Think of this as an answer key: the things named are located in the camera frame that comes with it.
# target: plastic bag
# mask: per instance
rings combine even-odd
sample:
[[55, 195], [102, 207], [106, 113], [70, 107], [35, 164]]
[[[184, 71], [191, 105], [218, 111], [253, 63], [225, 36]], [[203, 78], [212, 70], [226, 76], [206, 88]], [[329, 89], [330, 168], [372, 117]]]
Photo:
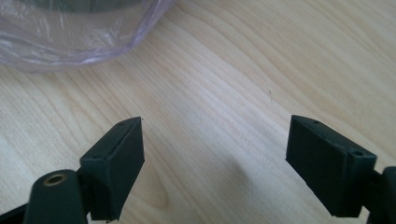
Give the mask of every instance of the plastic bag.
[[0, 63], [27, 72], [98, 63], [136, 46], [175, 0], [1, 0]]

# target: transparent plastic bag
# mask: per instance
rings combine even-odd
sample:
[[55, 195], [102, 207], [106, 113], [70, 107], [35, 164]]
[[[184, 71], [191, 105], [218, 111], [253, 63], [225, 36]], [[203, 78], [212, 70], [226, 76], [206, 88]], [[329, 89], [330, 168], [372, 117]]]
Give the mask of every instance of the transparent plastic bag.
[[0, 63], [27, 72], [98, 63], [136, 46], [175, 0], [1, 0]]

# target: dark object inside plastic bag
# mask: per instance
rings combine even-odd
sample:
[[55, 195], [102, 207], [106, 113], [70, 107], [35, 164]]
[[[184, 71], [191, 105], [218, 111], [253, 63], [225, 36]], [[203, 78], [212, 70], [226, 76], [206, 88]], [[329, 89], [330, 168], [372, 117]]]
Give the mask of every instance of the dark object inside plastic bag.
[[62, 71], [136, 46], [176, 0], [2, 0], [0, 63]]

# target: wooden surface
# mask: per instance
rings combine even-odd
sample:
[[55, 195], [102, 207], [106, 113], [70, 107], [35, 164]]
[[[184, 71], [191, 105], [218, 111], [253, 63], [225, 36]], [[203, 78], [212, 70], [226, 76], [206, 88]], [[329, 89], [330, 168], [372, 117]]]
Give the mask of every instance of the wooden surface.
[[0, 66], [0, 213], [141, 116], [146, 163], [120, 223], [331, 217], [285, 162], [290, 115], [396, 164], [394, 0], [180, 0], [136, 49], [76, 71]]

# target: light wood tabletop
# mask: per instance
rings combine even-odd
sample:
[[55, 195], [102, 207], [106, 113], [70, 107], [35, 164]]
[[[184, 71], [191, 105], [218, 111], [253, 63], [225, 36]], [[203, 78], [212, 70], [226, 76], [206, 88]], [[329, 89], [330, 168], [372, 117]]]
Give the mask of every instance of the light wood tabletop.
[[146, 162], [120, 223], [365, 223], [365, 209], [332, 217], [285, 161], [292, 114], [372, 151], [380, 173], [396, 165], [394, 0], [180, 0], [116, 60], [1, 65], [0, 213], [142, 117]]

